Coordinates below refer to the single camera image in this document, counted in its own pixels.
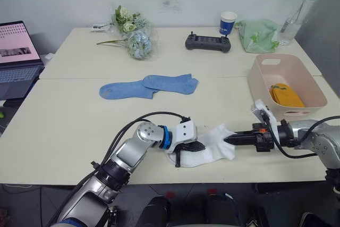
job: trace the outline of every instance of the laptop screen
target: laptop screen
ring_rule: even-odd
[[[22,21],[0,24],[0,65],[39,61]]]

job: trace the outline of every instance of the yellow cloth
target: yellow cloth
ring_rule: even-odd
[[[305,107],[292,87],[284,83],[272,85],[269,92],[273,100],[282,106]]]

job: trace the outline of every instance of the pink storage basket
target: pink storage basket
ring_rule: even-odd
[[[288,107],[277,104],[269,93],[276,83],[291,86],[305,107]],[[300,120],[327,105],[325,95],[303,63],[290,54],[260,54],[256,57],[248,75],[253,100],[262,101],[274,113],[276,119]]]

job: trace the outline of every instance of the blue sock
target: blue sock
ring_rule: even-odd
[[[191,74],[184,74],[179,77],[148,75],[143,79],[143,85],[145,87],[182,94],[192,94],[195,91],[197,84],[198,80],[191,78]]]
[[[152,99],[153,94],[156,92],[158,90],[143,86],[143,81],[109,83],[102,86],[99,90],[100,96],[104,99],[132,97]]]

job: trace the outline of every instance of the laptop keyboard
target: laptop keyboard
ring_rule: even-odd
[[[38,71],[39,67],[26,69],[10,69],[0,71],[0,83],[29,81]]]

